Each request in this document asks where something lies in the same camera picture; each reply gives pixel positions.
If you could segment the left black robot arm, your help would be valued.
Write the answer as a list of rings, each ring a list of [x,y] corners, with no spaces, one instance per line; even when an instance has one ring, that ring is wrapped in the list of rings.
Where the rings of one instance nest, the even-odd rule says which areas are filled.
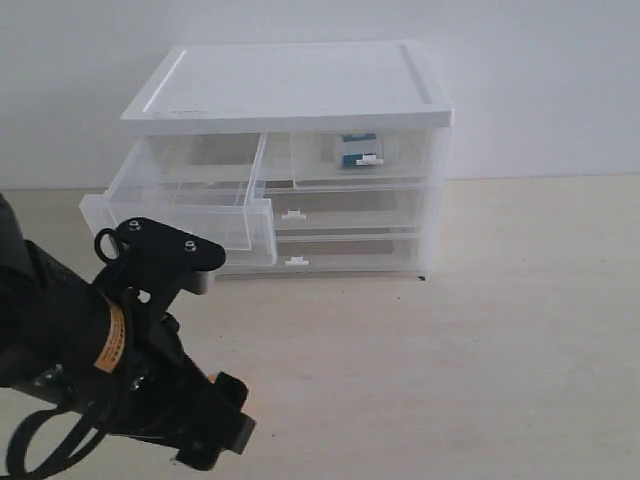
[[[6,477],[50,478],[107,436],[172,448],[198,471],[243,453],[256,426],[243,410],[247,386],[207,377],[169,312],[179,292],[205,293],[224,248],[145,217],[98,239],[115,253],[86,281],[27,240],[1,205],[1,384],[49,403],[12,434]]]

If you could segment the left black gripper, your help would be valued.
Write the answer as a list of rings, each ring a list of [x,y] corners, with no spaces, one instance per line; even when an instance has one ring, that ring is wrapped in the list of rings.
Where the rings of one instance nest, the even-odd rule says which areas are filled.
[[[248,387],[222,371],[209,380],[185,353],[179,328],[169,313],[94,320],[94,370],[105,386],[95,427],[176,449],[178,463],[205,472],[225,451],[241,455],[256,421],[241,412]]]

